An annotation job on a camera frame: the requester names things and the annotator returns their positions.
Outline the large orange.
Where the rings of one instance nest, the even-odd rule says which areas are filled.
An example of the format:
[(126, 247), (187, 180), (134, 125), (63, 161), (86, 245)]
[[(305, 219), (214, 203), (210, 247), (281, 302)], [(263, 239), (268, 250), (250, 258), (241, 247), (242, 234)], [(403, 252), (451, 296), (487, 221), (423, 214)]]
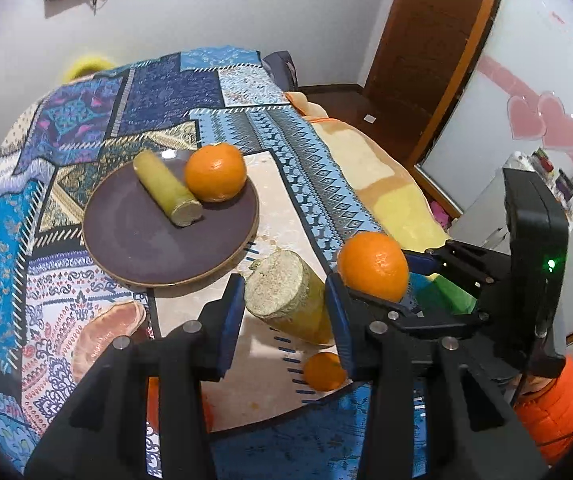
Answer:
[(364, 294), (399, 302), (409, 285), (409, 266), (400, 245), (384, 233), (359, 232), (338, 253), (344, 284)]
[(242, 153), (228, 143), (204, 145), (184, 167), (187, 188), (202, 202), (222, 203), (242, 191), (247, 179)]

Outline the thick sugarcane stump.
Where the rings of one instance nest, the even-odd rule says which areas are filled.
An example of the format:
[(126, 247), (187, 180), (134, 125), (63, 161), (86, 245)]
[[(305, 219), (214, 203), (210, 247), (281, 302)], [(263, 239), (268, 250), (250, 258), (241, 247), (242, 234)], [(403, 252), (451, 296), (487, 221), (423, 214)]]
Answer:
[(334, 344), (324, 283), (296, 252), (277, 250), (253, 266), (245, 306), (270, 327), (308, 344)]

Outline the white cabinet with items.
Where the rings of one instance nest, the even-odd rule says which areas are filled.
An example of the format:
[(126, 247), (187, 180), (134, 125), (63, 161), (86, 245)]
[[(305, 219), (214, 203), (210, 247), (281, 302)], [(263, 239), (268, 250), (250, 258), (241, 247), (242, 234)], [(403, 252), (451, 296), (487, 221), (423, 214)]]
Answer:
[(513, 153), (483, 193), (454, 220), (450, 236), (459, 242), (509, 254), (519, 233), (547, 230), (559, 217), (573, 226), (573, 182), (542, 149)]

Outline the small mandarin orange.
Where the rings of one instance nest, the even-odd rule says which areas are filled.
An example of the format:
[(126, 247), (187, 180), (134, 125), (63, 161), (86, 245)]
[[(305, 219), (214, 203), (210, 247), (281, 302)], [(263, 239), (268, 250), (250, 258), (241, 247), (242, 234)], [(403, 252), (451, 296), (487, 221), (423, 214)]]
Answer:
[(320, 352), (303, 366), (303, 380), (315, 391), (333, 391), (347, 382), (347, 373), (337, 354)]

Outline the pink pomelo segment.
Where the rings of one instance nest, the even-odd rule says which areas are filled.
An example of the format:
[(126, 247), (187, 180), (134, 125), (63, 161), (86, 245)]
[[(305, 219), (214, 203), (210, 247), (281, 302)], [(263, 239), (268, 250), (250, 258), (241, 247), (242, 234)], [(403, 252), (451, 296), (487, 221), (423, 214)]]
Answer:
[(135, 342), (149, 338), (148, 314), (137, 300), (113, 304), (81, 330), (72, 356), (73, 380), (78, 384), (112, 341), (129, 336)]

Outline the orange jacket sleeve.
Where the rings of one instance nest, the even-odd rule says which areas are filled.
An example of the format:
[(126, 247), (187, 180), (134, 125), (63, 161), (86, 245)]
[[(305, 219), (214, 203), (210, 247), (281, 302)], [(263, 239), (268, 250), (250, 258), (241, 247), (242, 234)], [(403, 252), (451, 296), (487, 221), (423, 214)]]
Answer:
[(557, 464), (573, 446), (573, 358), (558, 378), (530, 379), (514, 411), (545, 461)]

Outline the yellow orange fleece blanket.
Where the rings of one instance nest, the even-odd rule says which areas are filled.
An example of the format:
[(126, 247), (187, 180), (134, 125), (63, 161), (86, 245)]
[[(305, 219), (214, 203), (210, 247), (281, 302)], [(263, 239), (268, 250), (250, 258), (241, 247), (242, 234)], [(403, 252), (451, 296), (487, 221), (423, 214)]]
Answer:
[(443, 246), (449, 236), (409, 171), (365, 133), (339, 119), (297, 91), (285, 93), (311, 124), (359, 200), (402, 248), (424, 252)]

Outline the blue patchwork bedspread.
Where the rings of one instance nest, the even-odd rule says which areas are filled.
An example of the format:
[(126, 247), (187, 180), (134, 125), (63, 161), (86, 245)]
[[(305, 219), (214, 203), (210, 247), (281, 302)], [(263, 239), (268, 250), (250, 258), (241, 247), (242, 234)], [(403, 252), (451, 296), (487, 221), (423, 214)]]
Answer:
[(277, 250), (321, 269), (352, 234), (384, 231), (286, 92), (256, 51), (201, 48), (66, 84), (17, 119), (0, 146), (0, 453), (13, 472), (73, 391), (75, 344), (96, 316), (137, 300), (148, 333), (165, 333), (224, 288), (215, 278), (164, 297), (93, 262), (85, 206), (135, 154), (226, 142), (245, 155), (262, 211), (236, 258), (243, 275)]

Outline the dark purple round plate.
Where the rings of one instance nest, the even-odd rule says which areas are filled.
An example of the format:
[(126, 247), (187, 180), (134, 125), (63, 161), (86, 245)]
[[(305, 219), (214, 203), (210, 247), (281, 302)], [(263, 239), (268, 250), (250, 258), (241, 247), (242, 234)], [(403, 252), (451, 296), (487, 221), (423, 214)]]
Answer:
[(92, 192), (82, 239), (115, 280), (143, 287), (198, 282), (228, 266), (252, 240), (259, 221), (253, 182), (230, 200), (199, 200), (184, 179), (192, 154), (143, 150)]

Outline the large orange on plate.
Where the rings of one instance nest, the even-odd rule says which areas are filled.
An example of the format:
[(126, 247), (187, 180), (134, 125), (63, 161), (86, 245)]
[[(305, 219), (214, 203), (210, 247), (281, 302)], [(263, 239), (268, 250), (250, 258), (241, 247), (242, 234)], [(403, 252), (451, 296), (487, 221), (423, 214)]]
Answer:
[(247, 179), (242, 153), (228, 143), (204, 145), (184, 167), (187, 188), (202, 202), (222, 203), (242, 191)]

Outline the yellow sugarcane piece on plate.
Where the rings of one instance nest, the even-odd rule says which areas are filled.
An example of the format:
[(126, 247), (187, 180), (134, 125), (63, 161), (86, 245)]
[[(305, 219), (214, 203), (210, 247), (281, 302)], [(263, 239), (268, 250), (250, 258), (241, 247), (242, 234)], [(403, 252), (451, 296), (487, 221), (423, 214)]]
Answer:
[(134, 157), (132, 167), (145, 190), (175, 226), (185, 228), (203, 217), (202, 204), (155, 153), (140, 152)]

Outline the brown wooden door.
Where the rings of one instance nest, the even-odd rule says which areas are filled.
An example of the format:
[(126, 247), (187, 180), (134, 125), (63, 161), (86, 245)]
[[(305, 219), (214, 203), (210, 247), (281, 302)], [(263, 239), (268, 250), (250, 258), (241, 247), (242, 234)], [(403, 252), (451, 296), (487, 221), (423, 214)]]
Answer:
[(445, 93), (483, 0), (393, 0), (365, 96), (375, 106), (374, 139), (404, 162)]

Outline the dark bag behind bed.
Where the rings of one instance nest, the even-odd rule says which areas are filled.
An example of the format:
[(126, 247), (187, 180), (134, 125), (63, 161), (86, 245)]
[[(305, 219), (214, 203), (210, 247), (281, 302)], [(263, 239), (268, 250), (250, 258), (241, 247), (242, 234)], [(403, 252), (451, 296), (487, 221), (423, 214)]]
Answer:
[(296, 66), (291, 53), (288, 51), (272, 52), (262, 59), (262, 66), (281, 90), (298, 90)]

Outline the yellow plush toy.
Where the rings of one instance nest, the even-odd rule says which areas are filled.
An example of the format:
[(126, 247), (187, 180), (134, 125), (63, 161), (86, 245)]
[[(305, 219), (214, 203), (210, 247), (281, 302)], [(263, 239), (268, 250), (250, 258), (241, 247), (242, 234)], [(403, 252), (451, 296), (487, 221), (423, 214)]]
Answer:
[(65, 70), (62, 81), (69, 84), (80, 78), (84, 78), (103, 70), (111, 70), (116, 64), (101, 55), (89, 54), (78, 58), (73, 64)]

